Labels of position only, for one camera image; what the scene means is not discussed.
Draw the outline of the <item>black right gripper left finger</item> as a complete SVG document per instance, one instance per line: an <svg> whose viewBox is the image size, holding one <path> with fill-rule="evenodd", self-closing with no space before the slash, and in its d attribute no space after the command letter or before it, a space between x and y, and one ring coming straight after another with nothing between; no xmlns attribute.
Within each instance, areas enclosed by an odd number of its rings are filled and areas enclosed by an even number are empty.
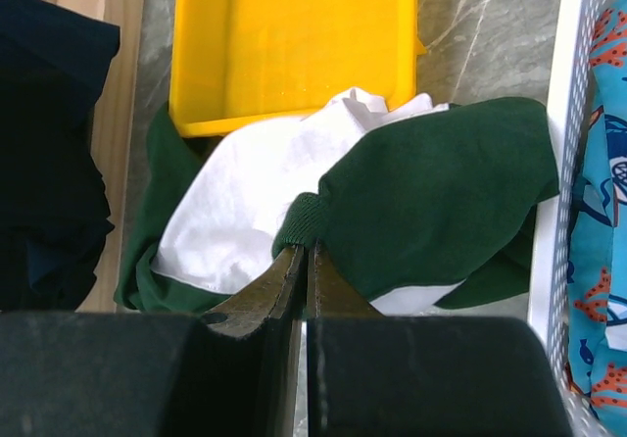
<svg viewBox="0 0 627 437"><path fill-rule="evenodd" d="M1 317L5 436L289 436L305 251L200 316Z"/></svg>

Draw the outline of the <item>yellow plastic tray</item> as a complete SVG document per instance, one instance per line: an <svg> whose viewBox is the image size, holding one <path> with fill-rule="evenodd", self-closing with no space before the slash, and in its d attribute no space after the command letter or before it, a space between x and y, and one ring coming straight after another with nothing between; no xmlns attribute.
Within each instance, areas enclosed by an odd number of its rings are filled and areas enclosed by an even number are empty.
<svg viewBox="0 0 627 437"><path fill-rule="evenodd" d="M416 92L418 0L175 0L169 115L223 135L306 115L352 87L389 109Z"/></svg>

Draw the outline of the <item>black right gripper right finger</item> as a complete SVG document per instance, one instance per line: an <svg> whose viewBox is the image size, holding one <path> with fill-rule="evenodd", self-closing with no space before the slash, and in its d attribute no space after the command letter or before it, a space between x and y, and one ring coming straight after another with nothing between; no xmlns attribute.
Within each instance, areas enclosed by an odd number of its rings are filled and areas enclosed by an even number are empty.
<svg viewBox="0 0 627 437"><path fill-rule="evenodd" d="M312 436L569 436L544 348L506 316L385 316L321 244L307 274Z"/></svg>

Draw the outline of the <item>green and white t shirt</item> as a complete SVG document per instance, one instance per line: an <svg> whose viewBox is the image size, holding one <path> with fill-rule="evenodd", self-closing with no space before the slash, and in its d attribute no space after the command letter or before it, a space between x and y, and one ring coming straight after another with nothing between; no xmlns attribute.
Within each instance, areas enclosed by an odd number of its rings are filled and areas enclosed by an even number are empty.
<svg viewBox="0 0 627 437"><path fill-rule="evenodd" d="M114 295L144 312L202 313L315 244L387 315L505 300L529 288L535 210L558 192L546 108L521 97L389 111L352 88L196 140L161 108L146 142Z"/></svg>

